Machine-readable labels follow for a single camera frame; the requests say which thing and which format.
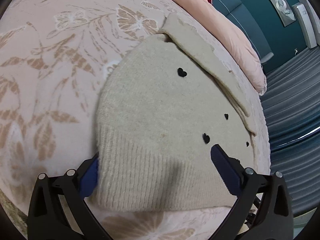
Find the beige sweater with black hearts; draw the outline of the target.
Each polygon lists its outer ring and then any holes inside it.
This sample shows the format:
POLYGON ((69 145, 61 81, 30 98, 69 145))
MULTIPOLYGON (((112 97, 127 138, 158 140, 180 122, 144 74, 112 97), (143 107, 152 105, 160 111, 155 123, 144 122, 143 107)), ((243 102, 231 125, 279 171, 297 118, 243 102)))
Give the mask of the beige sweater with black hearts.
POLYGON ((213 145, 251 166, 257 134, 234 75, 194 27, 169 14, 119 63, 96 114, 97 204, 110 211, 232 206, 213 145))

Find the cream fluffy rug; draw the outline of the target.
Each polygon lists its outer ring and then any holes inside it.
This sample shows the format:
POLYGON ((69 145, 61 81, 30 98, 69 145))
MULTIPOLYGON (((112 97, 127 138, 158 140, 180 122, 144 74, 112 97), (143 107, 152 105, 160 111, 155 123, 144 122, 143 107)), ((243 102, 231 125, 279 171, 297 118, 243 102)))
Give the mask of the cream fluffy rug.
POLYGON ((10 221, 14 224, 16 229, 27 239, 27 219, 28 216, 17 208, 9 198, 1 191, 0 192, 1 205, 9 217, 10 221))

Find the blue-grey curtain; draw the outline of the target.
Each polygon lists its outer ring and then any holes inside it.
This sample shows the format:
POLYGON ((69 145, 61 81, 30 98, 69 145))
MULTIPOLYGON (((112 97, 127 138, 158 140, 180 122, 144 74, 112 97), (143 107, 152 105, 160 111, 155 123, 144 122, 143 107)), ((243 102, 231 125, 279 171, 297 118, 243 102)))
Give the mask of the blue-grey curtain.
POLYGON ((261 104, 271 172, 283 174, 292 212, 303 215, 319 205, 319 47, 268 73, 261 104))

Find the pink floral bed cover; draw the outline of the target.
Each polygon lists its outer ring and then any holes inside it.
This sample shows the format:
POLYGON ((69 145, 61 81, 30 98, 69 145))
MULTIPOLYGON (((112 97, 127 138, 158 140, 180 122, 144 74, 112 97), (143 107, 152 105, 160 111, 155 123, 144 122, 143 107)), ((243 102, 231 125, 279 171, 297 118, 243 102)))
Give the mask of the pink floral bed cover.
POLYGON ((94 154, 101 88, 171 13, 193 25, 236 78, 257 129, 251 166, 270 172, 260 95, 219 40, 173 0, 14 0, 1 19, 1 191, 24 214, 39 174, 63 175, 94 154))

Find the teal upholstered headboard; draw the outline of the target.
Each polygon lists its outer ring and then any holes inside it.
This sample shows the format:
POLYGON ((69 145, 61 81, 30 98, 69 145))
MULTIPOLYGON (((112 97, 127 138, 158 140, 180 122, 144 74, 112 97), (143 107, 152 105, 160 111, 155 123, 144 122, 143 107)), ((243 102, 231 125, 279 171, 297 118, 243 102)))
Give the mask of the teal upholstered headboard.
POLYGON ((262 65, 274 56, 261 28, 241 0, 213 0, 213 6, 242 30, 262 65))

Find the pink folded duvet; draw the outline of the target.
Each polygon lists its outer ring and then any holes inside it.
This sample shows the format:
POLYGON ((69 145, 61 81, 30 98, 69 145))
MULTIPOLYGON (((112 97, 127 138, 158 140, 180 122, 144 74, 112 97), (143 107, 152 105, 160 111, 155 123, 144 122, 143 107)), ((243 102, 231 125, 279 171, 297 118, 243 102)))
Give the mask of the pink folded duvet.
POLYGON ((235 24, 207 0, 173 0, 206 28, 227 49, 257 93, 267 91, 267 80, 260 59, 249 39, 235 24))

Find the framed wall picture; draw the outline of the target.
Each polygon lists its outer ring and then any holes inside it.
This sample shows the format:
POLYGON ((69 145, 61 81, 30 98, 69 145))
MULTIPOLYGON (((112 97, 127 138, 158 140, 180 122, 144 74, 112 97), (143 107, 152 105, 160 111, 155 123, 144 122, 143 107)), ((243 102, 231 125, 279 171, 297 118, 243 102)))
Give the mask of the framed wall picture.
POLYGON ((288 26, 296 21, 295 15, 287 0, 270 0, 278 13, 283 26, 288 26))

